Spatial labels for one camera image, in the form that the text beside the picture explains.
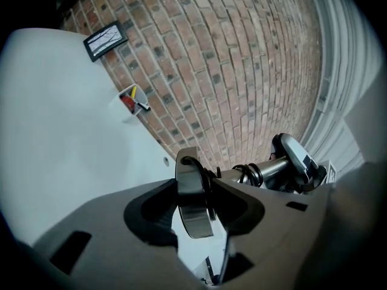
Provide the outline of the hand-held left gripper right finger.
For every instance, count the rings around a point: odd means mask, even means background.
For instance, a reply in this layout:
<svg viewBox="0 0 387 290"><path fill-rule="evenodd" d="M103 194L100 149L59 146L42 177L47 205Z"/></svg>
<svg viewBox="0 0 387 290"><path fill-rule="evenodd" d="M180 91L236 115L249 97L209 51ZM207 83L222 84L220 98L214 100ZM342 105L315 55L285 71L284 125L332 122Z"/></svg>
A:
<svg viewBox="0 0 387 290"><path fill-rule="evenodd" d="M251 267L221 289L294 289L322 228L330 190L295 195L213 181L214 210L233 253Z"/></svg>

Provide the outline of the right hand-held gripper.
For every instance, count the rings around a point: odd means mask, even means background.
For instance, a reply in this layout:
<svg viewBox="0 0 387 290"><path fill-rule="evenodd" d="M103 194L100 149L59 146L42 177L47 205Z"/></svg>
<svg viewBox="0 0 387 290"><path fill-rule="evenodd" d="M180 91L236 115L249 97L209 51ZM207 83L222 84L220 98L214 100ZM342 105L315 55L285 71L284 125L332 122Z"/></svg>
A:
<svg viewBox="0 0 387 290"><path fill-rule="evenodd" d="M320 185L336 181L336 168L330 160L320 163L317 169L316 162L295 138L289 134L281 133L279 140L298 177L311 178L307 184L299 186L300 192L312 192Z"/></svg>

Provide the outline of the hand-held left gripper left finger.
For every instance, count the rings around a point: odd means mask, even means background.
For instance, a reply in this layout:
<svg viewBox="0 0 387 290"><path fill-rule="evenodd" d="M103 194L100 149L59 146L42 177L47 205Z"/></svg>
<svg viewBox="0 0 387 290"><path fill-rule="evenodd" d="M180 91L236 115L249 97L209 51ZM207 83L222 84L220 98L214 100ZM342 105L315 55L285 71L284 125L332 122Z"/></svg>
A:
<svg viewBox="0 0 387 290"><path fill-rule="evenodd" d="M34 250L73 289L200 289L172 232L168 179L92 199L47 230Z"/></svg>

